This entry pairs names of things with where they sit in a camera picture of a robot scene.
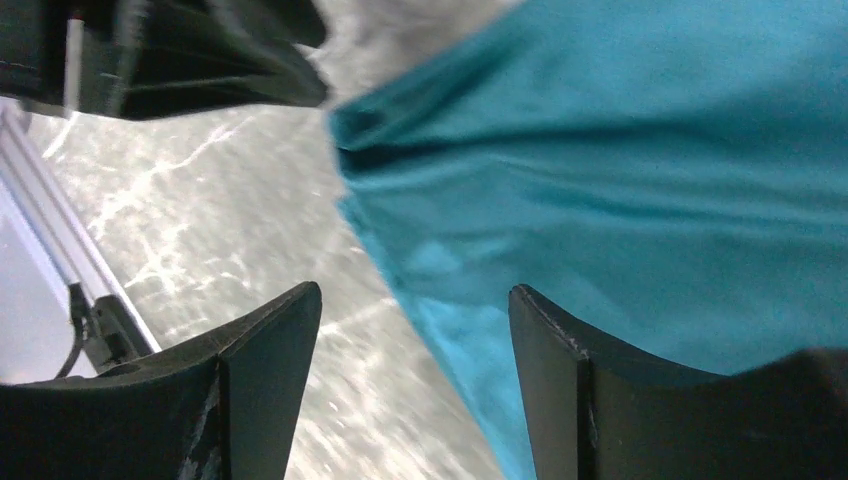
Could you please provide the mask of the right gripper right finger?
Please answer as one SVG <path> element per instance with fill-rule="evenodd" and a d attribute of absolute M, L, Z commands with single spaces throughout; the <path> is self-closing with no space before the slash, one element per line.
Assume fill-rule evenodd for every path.
<path fill-rule="evenodd" d="M 509 321 L 540 479 L 843 479 L 847 353 L 722 376 L 645 352 L 535 289 Z"/>

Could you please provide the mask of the teal cloth napkin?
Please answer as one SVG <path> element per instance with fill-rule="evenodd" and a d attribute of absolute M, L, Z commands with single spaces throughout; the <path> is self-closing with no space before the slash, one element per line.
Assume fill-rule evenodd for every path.
<path fill-rule="evenodd" d="M 526 1 L 329 125 L 344 215 L 509 479 L 517 284 L 715 373 L 847 343 L 843 1 Z"/>

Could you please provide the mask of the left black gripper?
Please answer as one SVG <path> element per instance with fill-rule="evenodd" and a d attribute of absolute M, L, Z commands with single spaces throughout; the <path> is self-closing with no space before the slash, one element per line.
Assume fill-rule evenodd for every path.
<path fill-rule="evenodd" d="M 1 95 L 128 120 L 316 107 L 328 87 L 299 49 L 327 35 L 311 1 L 3 1 Z"/>

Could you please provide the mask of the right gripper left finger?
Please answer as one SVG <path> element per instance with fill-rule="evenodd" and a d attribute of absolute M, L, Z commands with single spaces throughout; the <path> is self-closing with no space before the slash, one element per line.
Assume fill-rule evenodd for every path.
<path fill-rule="evenodd" d="M 1 389 L 5 479 L 281 479 L 322 294 L 253 312 L 94 378 Z"/>

